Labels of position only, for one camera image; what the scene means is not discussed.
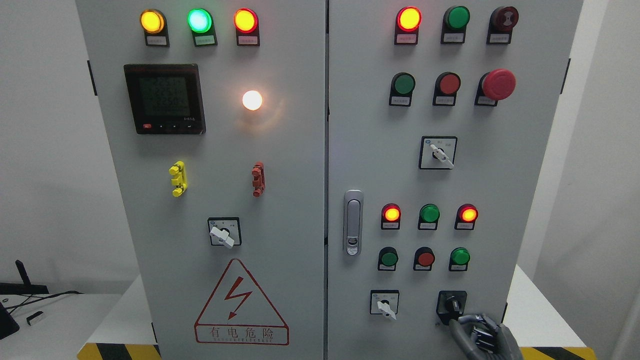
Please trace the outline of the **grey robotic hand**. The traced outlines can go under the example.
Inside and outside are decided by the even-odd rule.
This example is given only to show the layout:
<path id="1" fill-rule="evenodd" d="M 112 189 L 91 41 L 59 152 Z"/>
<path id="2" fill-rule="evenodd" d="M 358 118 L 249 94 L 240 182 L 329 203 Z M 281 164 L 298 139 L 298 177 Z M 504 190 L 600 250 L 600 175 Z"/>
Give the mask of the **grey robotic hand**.
<path id="1" fill-rule="evenodd" d="M 468 314 L 449 321 L 455 343 L 469 360 L 523 360 L 511 330 L 486 314 Z"/>

